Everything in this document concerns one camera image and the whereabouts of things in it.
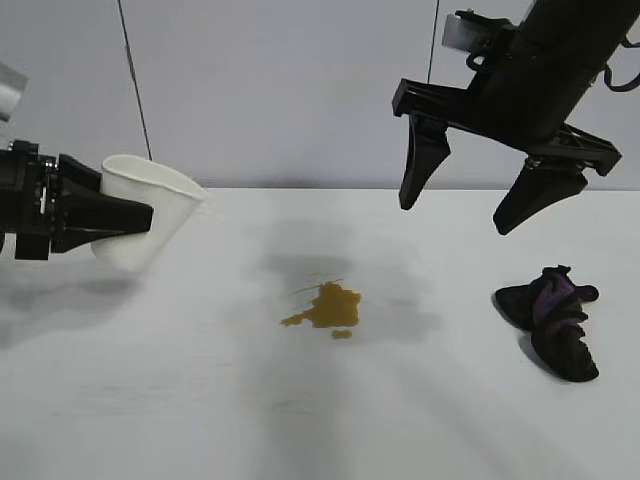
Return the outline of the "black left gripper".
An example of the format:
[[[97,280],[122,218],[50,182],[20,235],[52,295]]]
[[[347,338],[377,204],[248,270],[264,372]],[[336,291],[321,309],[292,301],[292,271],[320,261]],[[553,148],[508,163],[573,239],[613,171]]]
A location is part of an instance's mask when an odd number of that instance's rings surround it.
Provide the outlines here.
[[[16,236],[17,260],[46,261],[50,251],[146,233],[153,214],[145,203],[101,194],[101,174],[70,155],[42,155],[24,140],[1,151],[1,238]]]

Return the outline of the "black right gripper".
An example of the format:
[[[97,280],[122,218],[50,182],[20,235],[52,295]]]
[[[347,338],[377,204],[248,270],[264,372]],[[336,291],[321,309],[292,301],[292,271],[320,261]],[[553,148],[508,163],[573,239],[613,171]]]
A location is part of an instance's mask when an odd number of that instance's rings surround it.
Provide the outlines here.
[[[608,175],[621,158],[608,141],[567,123],[599,74],[612,77],[609,60],[619,35],[571,36],[543,44],[525,35],[446,35],[446,48],[465,53],[474,76],[466,88],[400,81],[395,116],[409,118],[400,207],[410,210],[427,181],[449,156],[450,128],[490,138],[533,157],[571,159]],[[545,208],[580,194],[582,168],[526,162],[493,214],[507,235]]]

